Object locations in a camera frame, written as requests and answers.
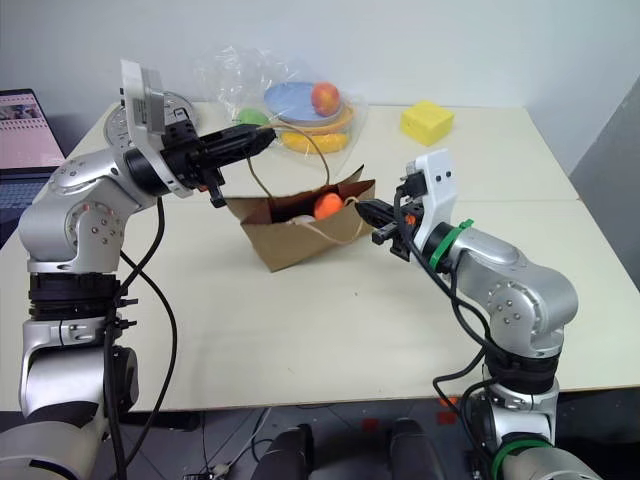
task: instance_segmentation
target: white table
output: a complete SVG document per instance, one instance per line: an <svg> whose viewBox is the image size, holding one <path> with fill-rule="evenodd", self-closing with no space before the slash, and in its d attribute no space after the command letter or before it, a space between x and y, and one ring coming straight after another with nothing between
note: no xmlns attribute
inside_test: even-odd
<svg viewBox="0 0 640 480"><path fill-rule="evenodd" d="M395 130L400 111L371 108L343 171L365 161L364 177L378 180L381 198L390 198L404 164L425 150ZM531 260L563 272L580 296L578 316L566 328L561 387L639 384L634 366L640 362L640 296L526 112L455 111L457 128L442 141L454 154L459 177L461 201L453 220L473 218L478 228L514 243ZM77 150L99 143L94 130ZM246 166L237 167L225 171L227 193L258 194ZM497 178L501 170L506 173ZM294 182L290 173L280 188L295 183L303 189L305 181L322 178L320 170L302 167L296 175ZM278 175L272 177L277 185ZM477 350L426 274L367 238L271 274L237 220L213 209L206 194L186 201L167 197L165 206L165 240L146 271L178 319L179 354L167 410L433 396L431 379L462 367ZM130 256L142 256L155 224L153 210L131 219L125 242ZM14 235L0 252L2 410L18 408L25 262ZM122 267L120 275L126 272ZM120 342L138 354L141 396L135 408L148 410L168 363L169 326L142 281L130 291L140 304L127 307L126 317L139 325ZM461 393L479 377L476 370L447 391Z"/></svg>

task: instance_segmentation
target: paper bag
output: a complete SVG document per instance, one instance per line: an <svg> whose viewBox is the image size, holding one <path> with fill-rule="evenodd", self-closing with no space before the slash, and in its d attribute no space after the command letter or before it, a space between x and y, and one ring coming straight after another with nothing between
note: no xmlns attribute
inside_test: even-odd
<svg viewBox="0 0 640 480"><path fill-rule="evenodd" d="M372 199L375 180L358 181L363 168L364 165L340 183L317 190L287 197L229 197L227 206L240 220L258 256L275 272L371 233L358 215L355 202L323 220L310 222L311 228L286 223L295 216L311 214L316 199L327 192L337 193L342 199Z"/></svg>

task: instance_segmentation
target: black cable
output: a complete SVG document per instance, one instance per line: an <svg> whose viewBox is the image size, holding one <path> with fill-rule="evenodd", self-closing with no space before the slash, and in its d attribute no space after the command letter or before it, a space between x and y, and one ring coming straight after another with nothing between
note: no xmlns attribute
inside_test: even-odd
<svg viewBox="0 0 640 480"><path fill-rule="evenodd" d="M262 419L264 418L265 414L267 413L267 410L269 410L268 408L264 408L262 410L262 412L260 413L260 416L258 416L258 420L256 421L255 425L253 426L253 430L251 431L251 456L253 456L253 459L257 462L260 461L260 459L258 458L258 455L256 455L256 437L254 436L255 433L258 431L258 428L260 427L260 424L262 423Z"/></svg>
<svg viewBox="0 0 640 480"><path fill-rule="evenodd" d="M115 375L113 372L113 343L116 338L115 329L117 328L118 318L116 316L116 309L120 306L120 300L124 292L127 290L129 285L136 279L138 275L142 272L142 269L149 263L151 257L153 257L154 253L158 249L160 242L162 241L162 237L164 235L165 228L165 218L164 218L164 206L162 204L162 198L158 198L156 203L158 209L158 229L156 231L156 236L153 240L153 243L149 247L149 250L142 258L140 263L135 265L131 273L127 276L127 278L120 284L120 288L116 291L113 296L113 306L109 310L106 319L105 326L105 347L104 347L104 389L105 389L105 403L107 407L107 419L109 422L109 431L111 434L111 441L113 444L113 453L116 462L116 473L112 478L117 478L118 480L127 480L127 465L133 459L131 454L129 455L129 461L125 459L124 456L124 446L122 444L122 434L120 432L120 419L118 414L117 403L118 399L116 396L116 385L115 385ZM134 455L137 453L137 449L134 447Z"/></svg>
<svg viewBox="0 0 640 480"><path fill-rule="evenodd" d="M269 443L273 443L273 438L263 438L262 440L258 440L257 442L255 442L253 445L249 445L247 448L245 448L242 452L240 452L240 455L238 455L238 459L236 460L236 463L238 463L240 461L240 459L244 456L245 453L247 453L249 450L255 451L255 447L260 445L261 443L265 443L265 442L269 442Z"/></svg>
<svg viewBox="0 0 640 480"><path fill-rule="evenodd" d="M464 428L464 431L467 434L467 437L469 437L469 441L471 442L471 445L473 446L474 450L478 452L482 457L482 460L484 460L489 465L491 464L491 455L478 442L478 439L475 437L475 435L473 435L473 432L471 431L471 426L469 424L469 420L467 418L466 409L467 409L467 402L469 400L469 397L473 392L475 392L479 388L485 388L485 387L488 387L489 385L493 385L494 383L498 383L498 379L495 377L489 378L488 380L482 380L481 382L474 383L464 391L464 393L462 394L462 398L460 399L460 419L462 421L462 427Z"/></svg>
<svg viewBox="0 0 640 480"><path fill-rule="evenodd" d="M404 217L402 216L402 210L400 208L400 201L402 197L403 197L403 190L401 187L398 187L396 189L396 193L393 198L393 216L396 221L396 224L398 225L398 230L400 232L400 236L402 237L404 244L411 250L411 253L413 253L414 258L418 261L418 263L420 264L422 269L427 273L427 275L429 275L429 278L431 278L431 280L433 280L433 282L438 286L438 288L440 288L440 290L442 290L442 292L447 297L449 297L449 299L452 301L452 304L462 306L467 310L469 310L470 312L472 312L476 317L478 317L478 319L482 323L482 326L485 330L485 336L487 338L490 338L489 325L487 323L487 320L484 318L484 315L482 315L482 313L480 313L480 311L476 307L474 307L470 303L465 302L464 300L462 300L456 294L453 293L452 289L450 289L447 286L447 284L444 283L444 281L438 276L436 271L433 268L431 268L431 265L429 265L429 263L425 259L422 252L418 250L418 247L413 242L413 239L411 238L411 234L407 230L407 224L405 222ZM460 323L462 328L465 330L465 332L467 332L467 334L469 334L476 343L484 347L487 351L491 351L491 353L493 353L494 355L500 358L504 358L504 352L502 352L502 350L500 350L490 340L487 341L484 338L482 338L480 335L478 335L475 332L475 330L469 327L469 324L462 317L462 315L456 314L456 319L458 320L458 323Z"/></svg>
<svg viewBox="0 0 640 480"><path fill-rule="evenodd" d="M116 398L115 375L113 373L113 342L115 340L115 325L112 318L115 317L115 309L110 309L105 327L105 347L104 347L104 390L105 403L107 407L107 419L109 421L109 432L111 433L111 443L113 445L113 455L116 462L116 475L119 480L127 479L127 465L124 458L124 446L122 444L122 434L120 432L120 421L118 418L118 407Z"/></svg>
<svg viewBox="0 0 640 480"><path fill-rule="evenodd" d="M204 427L205 424L207 422L207 414L203 411L200 413L200 426L202 427L202 458L204 460L204 467L207 471L207 473L211 473L211 470L209 469L209 462L207 461L207 446L205 444L205 437L204 437Z"/></svg>
<svg viewBox="0 0 640 480"><path fill-rule="evenodd" d="M240 430L242 427L244 427L244 424L247 423L247 421L249 420L249 418L251 417L251 415L253 414L253 411L249 412L243 419L242 422L240 422L240 425L238 425L238 427L236 428L236 430L234 432L232 432L224 442L222 442L222 445L220 445L218 447L218 449L214 452L213 455L211 455L211 457L207 460L207 465L211 464L211 462L213 462L216 457L218 456L218 454L222 451L222 449L224 447L227 446L227 444L231 441L231 439L235 436L235 434L238 432L238 430ZM200 469L200 471L198 472L199 475L203 474L206 471L205 467L202 467Z"/></svg>
<svg viewBox="0 0 640 480"><path fill-rule="evenodd" d="M394 219L395 219L395 221L396 221L396 223L398 225L398 230L400 231L400 236L402 237L403 242L410 249L411 253L415 257L415 259L418 261L420 266L423 268L423 270L427 273L427 275L429 275L429 277L440 288L440 290L442 290L442 292L445 295L447 295L447 297L449 297L449 299L451 300L451 307L453 309L453 312L454 312L454 315L456 317L456 320L458 321L458 323L460 324L462 329L476 343L478 343L482 347L480 349L480 351L476 354L476 356L473 358L473 360L471 360L471 362L465 368L463 368L462 370L460 370L458 372L449 374L449 375L442 375L442 376L434 378L433 386L434 386L435 390L438 392L438 394L440 395L440 397L448 405L448 407L460 418L460 420L462 422L462 426L463 426L464 431L465 431L465 434L469 438L469 441L471 442L473 448L478 452L478 454L481 456L483 461L490 462L491 461L490 454L482 447L482 445L480 445L478 440L473 435L473 432L471 431L469 422L468 422L467 417L466 417L465 409L466 409L467 401L468 401L469 396L471 395L471 393L473 393L478 388L486 387L488 385L492 385L492 384L496 383L498 381L498 379L497 378L491 378L491 379L488 379L488 380L483 380L481 382L474 383L469 388L467 388L467 390L465 390L465 392L463 393L462 398L460 400L460 409L458 409L451 402L451 400L449 400L449 397L447 397L444 394L444 392L440 389L438 383L443 382L443 381L448 381L448 380L454 380L454 379L461 378L461 377L467 375L468 373L470 373L478 365L478 363L480 363L480 361L482 360L482 358L484 357L484 355L486 354L486 352L488 350L490 350L491 353L493 353L494 355L497 355L499 358L504 358L505 357L505 353L502 350L500 350L493 342L491 342L489 324L488 324L487 320L484 318L484 315L482 315L482 313L477 308L475 308L473 305L465 302L464 300L462 300L462 299L460 299L458 297L458 295L457 295L457 285L458 285L457 265L451 271L451 287L448 287L444 283L444 281L438 276L436 271L433 268L431 268L431 266L427 262L426 258L422 254L422 252L420 252L420 250L418 250L418 247L413 242L413 239L411 238L411 234L409 233L409 231L407 229L407 224L405 223L405 219L402 216L402 210L401 210L401 207L400 207L400 202L401 202L402 197L403 197L402 187L398 187L396 189L396 194L395 194L394 199L393 199L393 213L394 213ZM475 330L473 330L469 326L469 324L467 323L466 319L462 315L462 312L460 311L460 307L461 306L466 308L467 310L471 311L476 317L478 317L478 319L480 320L480 322L482 323L482 326L484 328L485 337L487 339L489 339L489 340L485 340L484 338L480 337L480 335L478 335L475 332Z"/></svg>
<svg viewBox="0 0 640 480"><path fill-rule="evenodd" d="M469 364L466 367L464 367L462 370L459 370L455 373L450 373L448 375L440 375L433 379L433 382L432 382L433 388L435 389L436 392L438 392L438 395L440 396L440 398L447 404L447 406L451 409L451 411L454 412L458 417L460 417L460 410L458 410L458 407L456 407L451 402L449 397L444 394L442 389L440 389L439 384L442 382L450 382L451 380L457 380L458 378L462 378L468 375L469 373L471 373L471 371L474 368L476 368L476 366L484 358L484 353L485 353L484 348L481 348L480 351L476 354L476 356L473 357L473 360L471 360L471 362L469 362Z"/></svg>
<svg viewBox="0 0 640 480"><path fill-rule="evenodd" d="M120 300L120 297L124 294L124 291L131 285L131 283L136 279L136 277L142 272L142 269L147 266L151 257L156 253L156 250L160 246L160 242L162 241L162 237L164 236L164 205L162 203L162 197L158 197L156 202L156 206L158 208L158 229L156 231L156 237L153 239L153 243L145 253L142 260L138 262L138 264L133 268L131 273L125 278L124 282L120 285L120 288L116 292L115 299Z"/></svg>
<svg viewBox="0 0 640 480"><path fill-rule="evenodd" d="M135 268L136 264L127 256L126 253L120 252L120 257L131 268ZM173 309L171 308L171 305L169 304L169 301L167 300L167 297L165 297L162 290L160 290L160 287L158 287L158 285L156 285L156 283L153 280L151 280L151 278L142 270L140 271L140 277L145 282L147 282L147 284L151 287L151 289L156 293L156 295L164 305L164 308L167 311L167 315L169 316L169 323L171 324L171 357L169 359L169 366L167 367L167 373L164 376L164 381L162 383L162 387L160 388L160 393L158 394L156 403L153 406L153 410L151 410L151 413L149 414L149 418L144 424L144 427L142 428L142 432L140 432L140 435L138 436L138 440L136 440L136 443L134 444L133 448L127 455L127 465L131 463L131 461L134 459L134 457L140 450L142 443L144 442L147 434L149 433L149 429L153 426L153 422L158 416L158 412L160 411L160 407L162 406L162 402L164 401L164 397L167 393L167 389L169 388L171 377L173 376L173 370L176 365L176 356L178 352L178 327L176 325L176 317L173 313Z"/></svg>

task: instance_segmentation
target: gray floor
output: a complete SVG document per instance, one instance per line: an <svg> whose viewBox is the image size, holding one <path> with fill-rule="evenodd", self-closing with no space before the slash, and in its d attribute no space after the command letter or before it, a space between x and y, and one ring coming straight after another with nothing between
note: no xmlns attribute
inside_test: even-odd
<svg viewBox="0 0 640 480"><path fill-rule="evenodd" d="M261 438L300 423L312 426L318 469L312 480L390 479L385 465L385 432L399 417L417 420L432 438L449 479L470 479L466 470L468 448L460 425L439 425L438 413L445 409L436 400L397 400L346 403L327 406L273 408ZM261 409L206 412L205 447L210 466L228 462L241 451ZM0 430L20 423L17 413L0 413ZM125 448L130 448L139 427L124 426ZM599 392L580 398L565 398L558 410L559 435L601 442L640 440L640 390ZM260 454L268 443L257 447ZM129 468L129 478L180 480L198 473L204 465L202 432L152 429L141 453ZM255 468L250 453L244 455L230 475L231 480L248 480ZM114 471L111 444L100 450L92 480L104 480ZM617 479L638 478L616 476Z"/></svg>

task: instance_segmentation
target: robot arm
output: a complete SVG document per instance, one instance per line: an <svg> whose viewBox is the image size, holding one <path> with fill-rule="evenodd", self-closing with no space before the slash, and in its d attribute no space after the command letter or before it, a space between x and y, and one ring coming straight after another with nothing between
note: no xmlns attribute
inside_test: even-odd
<svg viewBox="0 0 640 480"><path fill-rule="evenodd" d="M129 135L124 155L101 150L66 161L22 216L28 250L30 319L23 325L20 405L26 425L0 434L0 478L84 479L108 431L104 393L105 330L119 300L119 262L131 215L174 193L206 188L225 205L221 167L257 155L275 133L239 125L198 137L184 112L164 128L157 73L123 62ZM134 324L116 315L115 336ZM137 362L113 346L117 408L137 400Z"/></svg>
<svg viewBox="0 0 640 480"><path fill-rule="evenodd" d="M489 315L489 335L481 341L491 347L483 367L491 383L470 401L471 431L495 470L487 466L485 476L501 471L508 480L560 474L567 480L599 479L570 453L551 448L559 393L555 372L564 325L578 309L576 291L562 274L532 263L513 245L471 227L472 221L451 225L454 173L446 150L423 155L407 166L398 187L397 196L408 197L399 215L380 200L356 208L376 228L374 243L391 240L391 252L400 258L428 262L427 273L434 277L455 278L457 288ZM407 233L413 245L405 242Z"/></svg>

